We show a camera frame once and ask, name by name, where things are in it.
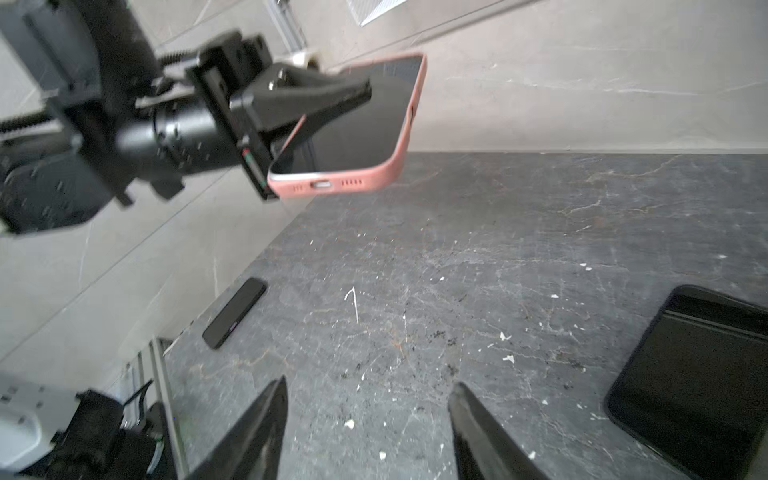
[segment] black phone screen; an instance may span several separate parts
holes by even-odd
[[[768,422],[768,311],[678,287],[605,406],[694,478],[742,478]]]
[[[291,154],[278,157],[270,168],[273,178],[358,170],[387,161],[395,153],[422,62],[419,55],[341,73],[370,78],[371,99],[320,128]]]

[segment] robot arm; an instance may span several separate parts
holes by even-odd
[[[0,31],[45,103],[0,121],[0,219],[14,234],[87,222],[113,198],[130,206],[137,178],[167,200],[184,176],[237,164],[276,198],[266,174],[297,121],[371,97],[369,81],[273,63],[263,38],[238,31],[156,58],[124,0],[0,4]],[[58,131],[28,134],[51,121]]]

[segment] cable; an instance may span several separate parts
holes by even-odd
[[[160,62],[160,65],[167,67],[168,65],[179,63],[180,61],[184,60],[186,57],[190,57],[192,55],[193,55],[193,52],[190,50],[174,51],[171,53],[166,53],[165,55],[161,56],[160,58],[158,58],[158,61]]]
[[[34,114],[0,120],[0,134],[7,134],[12,131],[21,130],[22,128],[34,127],[35,125],[44,124],[51,120],[53,120],[53,118],[51,118],[51,115],[45,111],[38,111]]]

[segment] gray wall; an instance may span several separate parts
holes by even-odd
[[[412,150],[768,150],[768,2],[499,2],[430,28],[488,3],[408,0],[364,28],[345,0],[292,5],[331,62],[428,54]]]

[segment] white robot part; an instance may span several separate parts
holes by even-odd
[[[0,372],[0,471],[20,472],[48,454],[79,403],[75,392]]]

